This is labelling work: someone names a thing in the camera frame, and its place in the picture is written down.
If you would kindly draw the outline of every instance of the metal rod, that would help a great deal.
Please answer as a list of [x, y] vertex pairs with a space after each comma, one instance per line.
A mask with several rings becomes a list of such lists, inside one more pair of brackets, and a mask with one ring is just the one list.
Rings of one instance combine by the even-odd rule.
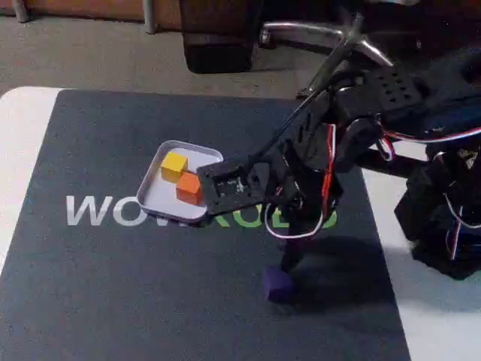
[[12, 4], [19, 23], [26, 23], [30, 20], [29, 13], [27, 12], [23, 0], [12, 0]]
[[155, 34], [157, 30], [156, 18], [153, 10], [153, 0], [142, 0], [144, 6], [144, 23], [147, 34]]
[[355, 47], [363, 22], [364, 17], [360, 13], [357, 13], [352, 25], [349, 28], [349, 31], [344, 34], [344, 38], [329, 54], [307, 88], [299, 92], [299, 97], [308, 96], [316, 89], [324, 87], [324, 84], [331, 79], [339, 64], [342, 63], [344, 58], [350, 55], [351, 50]]
[[313, 34], [333, 35], [343, 37], [341, 29], [331, 24], [309, 23], [305, 21], [271, 21], [262, 27], [269, 32], [310, 32]]
[[394, 66], [394, 63], [391, 61], [391, 59], [378, 47], [371, 43], [367, 37], [363, 38], [357, 43], [356, 49], [379, 65]]

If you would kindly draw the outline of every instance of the orange cube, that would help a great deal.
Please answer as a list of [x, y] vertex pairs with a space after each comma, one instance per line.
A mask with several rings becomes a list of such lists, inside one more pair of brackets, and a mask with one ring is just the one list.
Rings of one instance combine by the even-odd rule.
[[177, 199], [191, 205], [200, 205], [202, 201], [201, 182], [195, 174], [184, 172], [176, 187]]

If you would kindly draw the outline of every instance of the yellow cube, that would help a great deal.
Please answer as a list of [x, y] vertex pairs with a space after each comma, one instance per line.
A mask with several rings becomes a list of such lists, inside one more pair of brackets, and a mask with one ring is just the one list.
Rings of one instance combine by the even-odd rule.
[[162, 162], [162, 179], [167, 182], [177, 183], [187, 170], [187, 157], [170, 152]]

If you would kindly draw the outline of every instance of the wooden cube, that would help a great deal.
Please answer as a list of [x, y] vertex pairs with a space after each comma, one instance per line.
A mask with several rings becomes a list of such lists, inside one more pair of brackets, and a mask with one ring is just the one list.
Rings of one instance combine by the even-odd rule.
[[191, 205], [200, 205], [202, 201], [201, 182], [198, 176], [189, 172], [182, 174], [177, 183], [177, 199]]
[[187, 157], [169, 152], [161, 166], [162, 179], [167, 182], [177, 183], [187, 170]]

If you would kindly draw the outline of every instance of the white wire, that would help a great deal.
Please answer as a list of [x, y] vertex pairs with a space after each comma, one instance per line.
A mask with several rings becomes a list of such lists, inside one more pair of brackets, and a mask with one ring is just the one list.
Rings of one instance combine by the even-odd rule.
[[421, 143], [421, 144], [431, 144], [431, 143], [444, 143], [446, 141], [456, 141], [458, 139], [464, 139], [464, 138], [469, 138], [474, 135], [481, 134], [481, 128], [476, 128], [475, 130], [471, 132], [465, 132], [465, 133], [460, 133], [460, 134], [454, 134], [454, 135], [447, 135], [445, 137], [441, 137], [439, 139], [415, 139], [415, 138], [409, 138], [409, 137], [404, 137], [403, 135], [400, 135], [398, 133], [393, 133], [393, 132], [385, 132], [389, 137], [391, 138], [396, 138], [401, 141], [410, 141], [412, 143]]
[[379, 141], [377, 141], [376, 148], [378, 149], [379, 153], [381, 154], [381, 157], [385, 161], [391, 162], [394, 159], [394, 154], [391, 151], [391, 148], [388, 146], [385, 139], [380, 139]]
[[332, 128], [332, 154], [331, 158], [334, 160], [336, 158], [336, 125], [331, 124]]
[[271, 204], [268, 204], [266, 207], [265, 207], [265, 214], [264, 214], [264, 223], [265, 223], [265, 228], [267, 229], [267, 231], [269, 233], [271, 233], [274, 237], [277, 237], [277, 238], [280, 238], [280, 239], [300, 239], [300, 238], [306, 238], [306, 237], [312, 237], [313, 235], [315, 235], [322, 227], [322, 221], [323, 221], [323, 216], [322, 216], [322, 213], [321, 213], [321, 217], [319, 218], [319, 222], [317, 223], [316, 227], [308, 232], [308, 233], [303, 233], [301, 235], [280, 235], [279, 233], [276, 233], [275, 231], [273, 231], [271, 229], [271, 227], [269, 226], [269, 222], [268, 222], [268, 212], [269, 212], [269, 208], [271, 207]]
[[[332, 139], [331, 139], [331, 154], [329, 155], [331, 158], [331, 161], [334, 161], [336, 157], [336, 125], [331, 124], [330, 127], [332, 128]], [[276, 233], [275, 231], [272, 230], [272, 228], [269, 226], [269, 219], [268, 219], [268, 213], [269, 209], [271, 208], [272, 204], [269, 203], [265, 207], [265, 213], [264, 213], [264, 223], [265, 223], [265, 228], [267, 231], [273, 235], [274, 237], [280, 238], [280, 239], [301, 239], [301, 238], [306, 238], [306, 237], [312, 237], [316, 235], [316, 233], [322, 228], [322, 221], [324, 220], [324, 215], [321, 213], [321, 216], [319, 217], [319, 221], [316, 224], [316, 227], [310, 232], [303, 233], [301, 235], [280, 235], [279, 233]]]
[[481, 223], [480, 224], [469, 224], [466, 223], [454, 210], [454, 207], [452, 206], [451, 201], [449, 200], [449, 197], [447, 194], [444, 193], [444, 198], [446, 198], [446, 203], [448, 204], [449, 211], [451, 212], [452, 216], [463, 226], [470, 228], [470, 229], [479, 229], [481, 228]]
[[[459, 208], [459, 215], [463, 215], [463, 207]], [[454, 236], [454, 246], [452, 248], [451, 252], [451, 260], [454, 261], [456, 259], [456, 254], [458, 252], [458, 240], [459, 240], [459, 233], [461, 231], [461, 222], [458, 221], [458, 224], [456, 225], [456, 233]]]

